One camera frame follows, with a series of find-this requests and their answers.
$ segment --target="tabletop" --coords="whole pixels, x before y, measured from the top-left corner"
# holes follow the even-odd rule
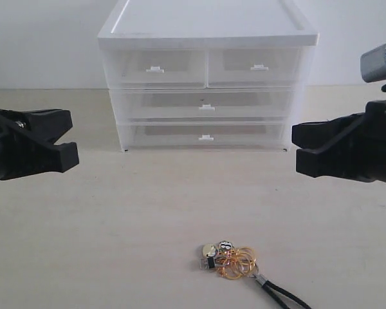
[[[309,88],[303,120],[376,98]],[[124,154],[107,91],[0,91],[0,108],[47,107],[72,111],[80,165],[0,182],[0,309],[276,308],[251,279],[199,269],[224,239],[312,308],[386,308],[385,183],[297,174],[294,151]]]

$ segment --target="drawer unit top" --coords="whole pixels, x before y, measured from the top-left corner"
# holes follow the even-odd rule
[[[101,49],[203,49],[316,45],[292,0],[119,0]]]

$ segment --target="plastic drawer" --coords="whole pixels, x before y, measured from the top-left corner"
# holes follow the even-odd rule
[[[204,88],[206,53],[200,50],[104,50],[111,89]]]
[[[295,94],[293,88],[110,91],[118,123],[139,118],[285,117]]]
[[[208,86],[213,88],[289,86],[302,78],[304,48],[212,50]]]
[[[284,124],[129,124],[118,125],[122,150],[132,147],[282,146]]]

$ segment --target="key ring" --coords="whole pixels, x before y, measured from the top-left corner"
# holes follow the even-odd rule
[[[207,244],[203,246],[203,258],[201,268],[216,270],[223,278],[236,280],[242,277],[251,277],[261,288],[282,308],[290,307],[279,297],[278,294],[291,299],[304,309],[311,307],[300,298],[289,291],[275,285],[259,273],[256,263],[255,251],[250,247],[235,248],[230,241],[221,241],[218,244]]]

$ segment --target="white wall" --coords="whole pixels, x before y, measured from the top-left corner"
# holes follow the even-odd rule
[[[360,55],[386,42],[386,0],[295,2],[320,32],[310,84],[361,83]],[[0,88],[105,88],[96,36],[115,3],[0,0]]]

